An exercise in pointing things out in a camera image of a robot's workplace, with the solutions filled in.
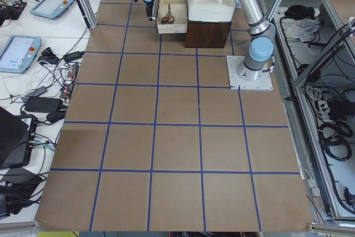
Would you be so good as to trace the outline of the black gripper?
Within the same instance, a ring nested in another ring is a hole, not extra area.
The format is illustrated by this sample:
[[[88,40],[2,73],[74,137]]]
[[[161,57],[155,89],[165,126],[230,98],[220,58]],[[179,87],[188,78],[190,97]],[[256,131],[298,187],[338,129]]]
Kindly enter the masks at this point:
[[[150,2],[145,2],[146,3],[146,16],[149,21],[152,21],[152,15],[153,15],[153,7],[154,7],[154,1]]]

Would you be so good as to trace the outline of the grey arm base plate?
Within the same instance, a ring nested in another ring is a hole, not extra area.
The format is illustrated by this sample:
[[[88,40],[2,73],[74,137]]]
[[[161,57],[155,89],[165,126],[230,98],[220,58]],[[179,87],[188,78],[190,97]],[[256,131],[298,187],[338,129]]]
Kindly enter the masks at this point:
[[[244,65],[245,56],[227,56],[226,59],[231,90],[273,90],[266,63],[261,70],[254,71]]]

